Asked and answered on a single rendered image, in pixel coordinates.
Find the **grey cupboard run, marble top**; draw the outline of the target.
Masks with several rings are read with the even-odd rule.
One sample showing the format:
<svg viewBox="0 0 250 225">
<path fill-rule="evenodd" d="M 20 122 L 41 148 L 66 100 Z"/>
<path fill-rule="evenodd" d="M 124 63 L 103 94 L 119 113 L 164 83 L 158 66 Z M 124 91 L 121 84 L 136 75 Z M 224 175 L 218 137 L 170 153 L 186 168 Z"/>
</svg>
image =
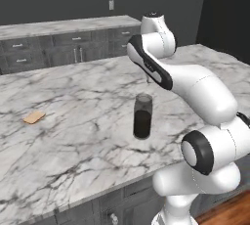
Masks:
<svg viewBox="0 0 250 225">
<path fill-rule="evenodd" d="M 124 56 L 141 22 L 129 16 L 0 26 L 0 74 Z"/>
</svg>

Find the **grey island cupboard fronts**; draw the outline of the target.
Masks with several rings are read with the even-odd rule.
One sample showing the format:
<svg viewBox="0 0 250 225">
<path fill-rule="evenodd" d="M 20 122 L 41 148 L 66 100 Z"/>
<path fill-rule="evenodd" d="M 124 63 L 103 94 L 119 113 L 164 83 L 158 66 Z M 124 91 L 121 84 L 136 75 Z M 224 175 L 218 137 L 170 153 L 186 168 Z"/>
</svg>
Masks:
<svg viewBox="0 0 250 225">
<path fill-rule="evenodd" d="M 250 190 L 250 155 L 239 159 L 236 164 L 241 172 L 239 186 L 226 194 L 198 195 L 190 208 L 194 218 Z M 49 215 L 38 216 L 30 225 L 112 225 L 112 213 L 117 216 L 118 225 L 150 225 L 164 203 L 165 199 L 153 190 L 151 177 L 147 177 L 74 207 L 57 208 Z"/>
</svg>

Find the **tan flat rectangular piece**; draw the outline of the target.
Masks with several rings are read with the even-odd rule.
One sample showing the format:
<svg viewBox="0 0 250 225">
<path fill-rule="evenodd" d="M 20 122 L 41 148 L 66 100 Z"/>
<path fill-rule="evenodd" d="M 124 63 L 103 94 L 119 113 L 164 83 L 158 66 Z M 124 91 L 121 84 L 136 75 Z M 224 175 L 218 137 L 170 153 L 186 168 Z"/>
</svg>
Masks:
<svg viewBox="0 0 250 225">
<path fill-rule="evenodd" d="M 31 114 L 29 114 L 27 117 L 23 119 L 25 123 L 28 124 L 34 124 L 37 121 L 39 121 L 41 118 L 43 118 L 46 114 L 44 112 L 36 111 Z"/>
</svg>

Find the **dark glass jar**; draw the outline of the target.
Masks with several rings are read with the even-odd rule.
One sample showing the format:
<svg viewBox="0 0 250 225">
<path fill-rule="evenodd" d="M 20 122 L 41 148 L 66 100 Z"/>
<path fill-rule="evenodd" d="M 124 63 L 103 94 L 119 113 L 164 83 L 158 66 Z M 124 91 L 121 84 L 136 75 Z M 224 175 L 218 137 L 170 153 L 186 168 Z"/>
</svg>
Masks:
<svg viewBox="0 0 250 225">
<path fill-rule="evenodd" d="M 147 139 L 150 135 L 152 118 L 152 97 L 146 93 L 136 96 L 134 105 L 134 136 L 138 139 Z"/>
</svg>

